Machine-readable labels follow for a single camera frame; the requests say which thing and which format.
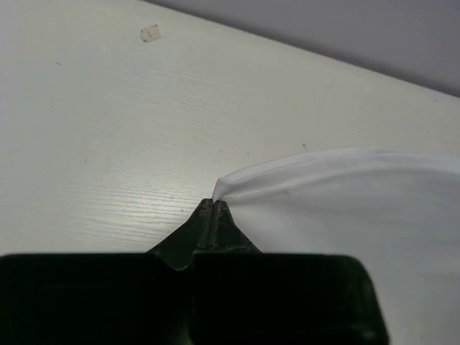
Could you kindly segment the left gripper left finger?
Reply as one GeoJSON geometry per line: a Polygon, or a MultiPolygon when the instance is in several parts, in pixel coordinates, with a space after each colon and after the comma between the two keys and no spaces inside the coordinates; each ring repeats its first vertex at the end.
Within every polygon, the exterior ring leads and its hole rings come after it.
{"type": "Polygon", "coordinates": [[[171,269],[185,269],[209,230],[212,213],[213,201],[210,198],[203,199],[185,223],[154,245],[147,254],[160,258],[171,269]]]}

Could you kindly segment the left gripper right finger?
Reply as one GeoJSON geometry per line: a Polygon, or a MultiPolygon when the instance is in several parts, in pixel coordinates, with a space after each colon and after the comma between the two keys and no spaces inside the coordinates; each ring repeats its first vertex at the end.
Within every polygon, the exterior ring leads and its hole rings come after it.
{"type": "Polygon", "coordinates": [[[210,222],[210,250],[214,252],[250,252],[260,250],[234,223],[225,201],[216,201],[210,222]]]}

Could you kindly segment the white t shirt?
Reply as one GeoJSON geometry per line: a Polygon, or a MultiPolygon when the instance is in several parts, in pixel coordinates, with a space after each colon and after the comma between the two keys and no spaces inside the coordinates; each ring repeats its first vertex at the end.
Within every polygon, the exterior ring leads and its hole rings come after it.
{"type": "Polygon", "coordinates": [[[457,157],[306,152],[218,179],[213,199],[264,252],[359,259],[394,344],[459,342],[457,157]]]}

